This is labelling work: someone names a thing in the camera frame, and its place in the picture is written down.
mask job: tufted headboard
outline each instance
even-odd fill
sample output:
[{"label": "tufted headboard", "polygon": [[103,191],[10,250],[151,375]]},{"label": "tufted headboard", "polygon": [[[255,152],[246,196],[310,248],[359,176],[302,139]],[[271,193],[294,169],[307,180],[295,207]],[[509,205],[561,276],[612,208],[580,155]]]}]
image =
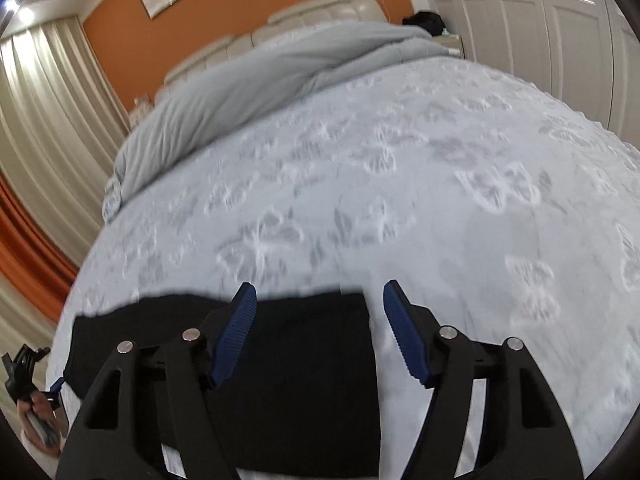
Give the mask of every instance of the tufted headboard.
[{"label": "tufted headboard", "polygon": [[156,104],[172,86],[187,80],[194,73],[240,56],[288,30],[330,20],[386,22],[386,17],[375,0],[308,0],[280,10],[267,19],[267,25],[251,34],[239,38],[225,36],[172,68],[164,78],[164,86],[156,94]]}]

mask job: black cloth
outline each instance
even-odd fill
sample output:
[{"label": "black cloth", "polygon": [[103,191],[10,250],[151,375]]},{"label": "black cloth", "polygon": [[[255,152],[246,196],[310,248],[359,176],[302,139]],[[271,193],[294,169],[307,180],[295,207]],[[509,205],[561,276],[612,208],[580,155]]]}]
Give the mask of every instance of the black cloth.
[{"label": "black cloth", "polygon": [[402,24],[415,25],[416,27],[423,28],[432,36],[440,36],[445,28],[445,24],[440,15],[435,12],[429,12],[428,10],[421,10],[413,16],[404,18]]},{"label": "black cloth", "polygon": [[[165,296],[78,317],[65,379],[83,398],[120,341],[140,348],[164,344],[225,304]],[[174,444],[166,390],[146,383],[140,396],[148,401],[137,424],[148,430],[138,445],[161,465],[155,441]],[[220,444],[238,468],[316,478],[377,476],[380,412],[364,296],[331,292],[259,301],[236,370],[206,401]]]}]

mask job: wall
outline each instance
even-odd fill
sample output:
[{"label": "wall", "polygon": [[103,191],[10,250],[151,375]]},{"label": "wall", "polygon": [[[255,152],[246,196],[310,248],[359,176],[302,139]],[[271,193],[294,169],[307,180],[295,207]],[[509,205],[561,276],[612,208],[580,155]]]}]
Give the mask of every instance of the wall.
[{"label": "wall", "polygon": [[[116,93],[153,97],[164,75],[185,57],[227,34],[241,35],[270,14],[302,0],[179,0],[150,20],[140,0],[104,0],[84,29]],[[409,0],[384,0],[391,21],[412,14]]]}]

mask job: ceiling light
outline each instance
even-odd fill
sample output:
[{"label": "ceiling light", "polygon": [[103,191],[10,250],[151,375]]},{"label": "ceiling light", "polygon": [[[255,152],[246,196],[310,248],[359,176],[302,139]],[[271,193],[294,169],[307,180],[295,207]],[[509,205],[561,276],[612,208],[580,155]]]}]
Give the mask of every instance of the ceiling light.
[{"label": "ceiling light", "polygon": [[16,10],[20,9],[20,5],[18,5],[18,2],[16,2],[15,0],[5,1],[4,7],[6,8],[6,10],[10,10],[12,12],[15,12]]},{"label": "ceiling light", "polygon": [[18,12],[18,18],[20,18],[20,21],[25,25],[31,25],[31,23],[33,23],[35,15],[33,14],[33,11],[31,9],[27,9],[25,7],[24,9],[20,9],[20,12]]}]

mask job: curtain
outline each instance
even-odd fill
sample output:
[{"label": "curtain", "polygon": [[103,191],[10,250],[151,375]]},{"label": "curtain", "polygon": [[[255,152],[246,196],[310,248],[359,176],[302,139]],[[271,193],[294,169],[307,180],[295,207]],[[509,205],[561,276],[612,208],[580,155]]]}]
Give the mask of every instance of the curtain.
[{"label": "curtain", "polygon": [[78,268],[34,224],[0,173],[0,273],[38,310],[57,320]]},{"label": "curtain", "polygon": [[102,227],[104,186],[127,131],[77,18],[0,44],[0,170],[76,265]]},{"label": "curtain", "polygon": [[[20,347],[27,343],[38,349],[50,346],[55,326],[33,306],[31,306],[15,288],[0,276],[0,355],[8,352],[14,358]],[[36,365],[33,383],[41,390],[45,387],[47,358]],[[14,430],[18,430],[19,421],[15,404],[4,389],[6,373],[0,367],[0,408]]]}]

